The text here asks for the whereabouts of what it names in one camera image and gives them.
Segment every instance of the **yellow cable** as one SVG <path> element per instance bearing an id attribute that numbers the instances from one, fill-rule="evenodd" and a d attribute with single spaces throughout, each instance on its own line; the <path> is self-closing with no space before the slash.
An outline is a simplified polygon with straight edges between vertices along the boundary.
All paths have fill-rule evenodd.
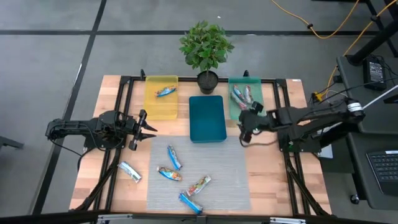
<path id="1" fill-rule="evenodd" d="M 296 17 L 297 19 L 300 19 L 300 20 L 303 21 L 306 25 L 310 25 L 310 23 L 307 22 L 307 21 L 306 21 L 305 19 L 303 19 L 302 17 L 300 17 L 300 16 L 298 16 L 298 15 L 296 15 L 296 14 L 293 14 L 293 13 L 289 12 L 288 10 L 282 8 L 282 7 L 281 7 L 280 5 L 278 5 L 274 0 L 271 0 L 271 1 L 272 1 L 279 9 L 281 9 L 282 11 L 286 12 L 287 14 L 289 14 L 289 15 L 291 15 L 291 16 L 293 16 L 293 17 Z M 326 36 L 326 37 L 319 36 L 319 35 L 317 34 L 317 32 L 315 32 L 315 30 L 314 30 L 312 27 L 310 27 L 311 31 L 312 31 L 318 38 L 320 38 L 320 39 L 328 39 L 328 38 L 330 38 L 330 37 L 333 37 L 333 36 L 343 27 L 343 25 L 347 22 L 348 18 L 352 15 L 352 13 L 353 13 L 354 9 L 356 8 L 356 6 L 358 5 L 358 3 L 359 3 L 359 0 L 356 0 L 356 2 L 355 2 L 355 4 L 354 4 L 353 8 L 350 10 L 349 14 L 346 16 L 346 18 L 344 19 L 344 21 L 340 24 L 340 26 L 337 28 L 337 30 L 335 30 L 335 31 L 334 31 L 332 34 L 330 34 L 329 36 Z"/>
<path id="2" fill-rule="evenodd" d="M 379 17 L 385 10 L 388 9 L 388 7 L 390 7 L 392 4 L 394 4 L 395 2 L 397 2 L 397 0 L 393 0 L 392 2 L 390 2 L 390 4 L 388 4 L 384 9 L 382 9 L 376 16 Z M 351 50 L 351 48 L 353 48 L 353 46 L 357 43 L 357 41 L 362 37 L 362 35 L 365 33 L 365 31 L 373 24 L 373 21 L 371 21 L 363 30 L 362 32 L 359 34 L 359 36 L 356 38 L 356 40 L 348 47 L 348 49 L 346 50 L 346 52 L 344 52 L 343 56 L 345 56 L 349 50 Z M 335 69 L 333 69 L 332 73 L 330 74 L 330 78 L 329 78 L 329 82 L 328 82 L 328 86 L 326 88 L 326 90 L 324 91 L 324 93 L 320 93 L 322 94 L 322 96 L 324 96 L 328 91 L 329 91 L 329 87 L 330 87 L 330 83 L 331 80 L 333 79 L 333 75 L 335 74 L 337 69 L 337 65 L 335 66 Z"/>

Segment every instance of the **potted plant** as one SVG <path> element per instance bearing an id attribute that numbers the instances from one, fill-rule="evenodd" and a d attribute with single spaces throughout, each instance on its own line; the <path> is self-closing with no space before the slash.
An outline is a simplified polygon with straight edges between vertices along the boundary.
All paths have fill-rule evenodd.
<path id="1" fill-rule="evenodd" d="M 210 94 L 218 83 L 218 76 L 210 68 L 218 68 L 219 63 L 226 62 L 227 52 L 231 53 L 234 46 L 225 39 L 225 30 L 218 25 L 208 26 L 207 21 L 198 22 L 180 39 L 181 52 L 185 62 L 192 69 L 200 68 L 198 85 L 204 94 Z"/>

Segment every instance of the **black plant pot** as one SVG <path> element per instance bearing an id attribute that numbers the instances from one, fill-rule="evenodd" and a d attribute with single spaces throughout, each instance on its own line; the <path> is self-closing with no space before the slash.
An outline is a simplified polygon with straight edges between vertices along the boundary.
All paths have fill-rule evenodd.
<path id="1" fill-rule="evenodd" d="M 212 93 L 218 84 L 218 76 L 212 71 L 203 71 L 199 73 L 197 80 L 200 91 L 204 94 Z"/>

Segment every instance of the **gray mat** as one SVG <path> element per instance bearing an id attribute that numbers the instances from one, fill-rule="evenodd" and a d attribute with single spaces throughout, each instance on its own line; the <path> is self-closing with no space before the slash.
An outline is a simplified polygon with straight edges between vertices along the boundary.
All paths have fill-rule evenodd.
<path id="1" fill-rule="evenodd" d="M 167 145 L 173 145 L 183 165 L 182 181 L 166 179 L 157 166 L 173 169 L 167 155 Z M 238 138 L 227 138 L 221 143 L 194 144 L 189 136 L 157 136 L 152 139 L 150 152 L 148 210 L 189 210 L 178 199 L 204 175 L 210 175 L 210 183 L 192 200 L 204 210 L 250 210 L 250 193 L 244 148 Z"/>

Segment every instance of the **yellow tray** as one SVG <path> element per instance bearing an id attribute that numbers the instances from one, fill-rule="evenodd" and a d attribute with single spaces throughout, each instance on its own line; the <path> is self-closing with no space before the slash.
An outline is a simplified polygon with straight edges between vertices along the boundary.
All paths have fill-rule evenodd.
<path id="1" fill-rule="evenodd" d="M 176 86 L 177 91 L 162 97 L 155 96 L 155 92 L 168 86 Z M 144 109 L 148 114 L 147 119 L 176 119 L 178 110 L 178 76 L 146 77 Z"/>

